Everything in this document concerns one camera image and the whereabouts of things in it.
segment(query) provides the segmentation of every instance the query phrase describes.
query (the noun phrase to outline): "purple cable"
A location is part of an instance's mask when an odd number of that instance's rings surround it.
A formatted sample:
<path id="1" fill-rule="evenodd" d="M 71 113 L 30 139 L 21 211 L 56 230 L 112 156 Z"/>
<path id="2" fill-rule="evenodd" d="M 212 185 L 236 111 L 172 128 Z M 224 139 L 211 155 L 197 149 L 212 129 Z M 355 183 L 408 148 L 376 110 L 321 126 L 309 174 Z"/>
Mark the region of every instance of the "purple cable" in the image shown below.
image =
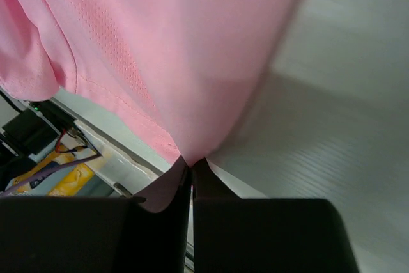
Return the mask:
<path id="1" fill-rule="evenodd" d="M 43 169 L 43 170 L 35 173 L 30 178 L 27 178 L 27 179 L 23 180 L 22 182 L 19 182 L 17 185 L 12 185 L 10 188 L 6 189 L 3 193 L 1 193 L 0 197 L 7 196 L 7 195 L 9 195 L 11 193 L 14 193 L 19 187 L 21 187 L 22 185 L 25 185 L 26 183 L 32 182 L 33 180 L 40 179 L 41 177 L 44 177 L 44 176 L 47 176 L 47 175 L 51 175 L 51 174 L 59 171 L 60 169 L 68 168 L 70 166 L 76 166 L 78 164 L 94 160 L 95 158 L 98 158 L 98 157 L 101 157 L 100 153 L 96 153 L 95 155 L 92 155 L 92 156 L 90 156 L 88 158 L 83 158 L 83 159 L 75 160 L 75 161 L 68 162 L 68 163 L 65 163 L 65 164 L 61 164 L 59 166 L 55 166 L 54 168 Z"/>

